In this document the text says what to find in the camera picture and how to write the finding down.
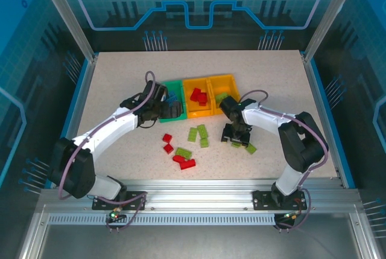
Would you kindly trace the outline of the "green plastic storage bin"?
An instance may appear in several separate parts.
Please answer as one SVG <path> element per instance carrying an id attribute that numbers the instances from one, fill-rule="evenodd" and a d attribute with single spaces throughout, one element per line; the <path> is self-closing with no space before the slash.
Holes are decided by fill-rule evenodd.
<path id="1" fill-rule="evenodd" d="M 181 80 L 174 80 L 174 81 L 164 82 L 163 84 L 168 88 L 168 92 L 175 93 L 177 100 L 181 102 L 182 114 L 177 118 L 160 119 L 160 122 L 168 123 L 168 122 L 187 119 L 186 100 L 185 100 L 185 93 L 183 90 L 183 82 Z"/>

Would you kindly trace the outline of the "yellow plastic storage bin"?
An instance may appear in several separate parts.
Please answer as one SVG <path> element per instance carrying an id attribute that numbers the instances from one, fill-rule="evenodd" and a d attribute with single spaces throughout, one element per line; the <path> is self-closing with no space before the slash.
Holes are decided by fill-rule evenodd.
<path id="1" fill-rule="evenodd" d="M 195 88 L 200 89 L 207 94 L 207 103 L 205 106 L 200 106 L 199 102 L 191 100 L 191 95 Z M 209 117 L 215 114 L 214 92 L 208 77 L 183 80 L 183 90 L 185 95 L 186 113 L 189 119 Z"/>
<path id="2" fill-rule="evenodd" d="M 232 96 L 236 101 L 240 99 L 235 78 L 232 74 L 226 74 L 209 76 L 208 79 L 211 87 L 210 97 L 214 107 L 214 115 L 221 115 L 223 112 L 219 107 L 219 102 L 216 101 L 217 96 L 226 93 L 227 95 Z"/>

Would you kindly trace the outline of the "small circuit board with LED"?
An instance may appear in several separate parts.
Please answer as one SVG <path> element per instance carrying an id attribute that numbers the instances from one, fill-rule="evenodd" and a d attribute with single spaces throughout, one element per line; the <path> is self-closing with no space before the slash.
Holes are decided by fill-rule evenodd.
<path id="1" fill-rule="evenodd" d="M 298 215 L 299 215 L 298 211 L 293 211 L 285 214 L 275 214 L 274 221 L 277 224 L 279 223 L 293 224 Z"/>
<path id="2" fill-rule="evenodd" d="M 111 223 L 120 223 L 120 222 L 123 222 L 123 220 L 124 220 L 126 217 L 127 217 L 127 216 L 126 216 L 125 214 L 121 214 L 121 212 L 120 212 L 119 210 L 115 209 L 115 210 L 113 210 L 113 211 L 109 214 L 109 216 L 108 216 L 106 222 L 107 222 L 108 224 L 111 224 Z"/>

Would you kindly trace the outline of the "wide aluminium mounting rail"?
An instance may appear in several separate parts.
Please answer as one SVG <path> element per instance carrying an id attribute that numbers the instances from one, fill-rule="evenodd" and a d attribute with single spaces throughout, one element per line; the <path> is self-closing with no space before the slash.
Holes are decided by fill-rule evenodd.
<path id="1" fill-rule="evenodd" d="M 147 192 L 146 213 L 252 213 L 252 192 L 269 191 L 272 179 L 125 180 L 131 191 Z M 363 211 L 357 189 L 335 178 L 310 178 L 312 214 Z"/>

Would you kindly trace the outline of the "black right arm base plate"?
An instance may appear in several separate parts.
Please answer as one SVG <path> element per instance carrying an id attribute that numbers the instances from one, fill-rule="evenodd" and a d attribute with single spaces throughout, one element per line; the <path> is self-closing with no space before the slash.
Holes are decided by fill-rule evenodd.
<path id="1" fill-rule="evenodd" d="M 252 199 L 255 211 L 303 211 L 308 208 L 305 193 L 299 190 L 289 196 L 283 196 L 278 192 L 256 190 L 252 192 Z"/>

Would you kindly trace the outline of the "blue and silver side rail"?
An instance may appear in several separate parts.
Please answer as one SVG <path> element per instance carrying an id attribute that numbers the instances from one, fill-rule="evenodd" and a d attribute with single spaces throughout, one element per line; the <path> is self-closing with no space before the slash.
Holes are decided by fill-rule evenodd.
<path id="1" fill-rule="evenodd" d="M 311 59 L 308 62 L 304 60 L 303 65 L 324 130 L 324 135 L 329 145 L 332 162 L 337 169 L 343 187 L 356 188 L 316 64 L 314 60 Z"/>
<path id="2" fill-rule="evenodd" d="M 59 139 L 53 145 L 51 159 L 53 158 L 56 144 L 60 141 L 61 138 L 70 139 L 77 136 L 95 66 L 96 61 L 89 62 L 87 59 L 85 59 L 83 62 L 83 66 L 81 67 L 80 76 L 72 96 L 62 132 L 59 136 Z"/>

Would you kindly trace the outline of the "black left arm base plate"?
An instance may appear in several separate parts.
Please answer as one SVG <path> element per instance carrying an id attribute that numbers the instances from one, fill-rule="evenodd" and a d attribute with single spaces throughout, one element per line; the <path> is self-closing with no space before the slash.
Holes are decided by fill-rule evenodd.
<path id="1" fill-rule="evenodd" d="M 114 202 L 116 204 L 107 203 L 100 198 L 94 198 L 92 202 L 92 210 L 108 211 L 119 206 L 123 211 L 135 211 L 143 198 L 143 191 L 127 191 L 125 194 L 119 194 Z"/>

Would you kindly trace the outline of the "aluminium frame post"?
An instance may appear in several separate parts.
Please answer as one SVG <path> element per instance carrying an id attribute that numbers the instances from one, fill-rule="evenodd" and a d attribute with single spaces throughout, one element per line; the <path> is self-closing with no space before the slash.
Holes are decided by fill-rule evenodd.
<path id="1" fill-rule="evenodd" d="M 316 31 L 303 54 L 303 61 L 310 63 L 346 0 L 331 0 Z"/>
<path id="2" fill-rule="evenodd" d="M 67 0 L 51 0 L 76 44 L 88 62 L 94 62 L 95 54 Z"/>

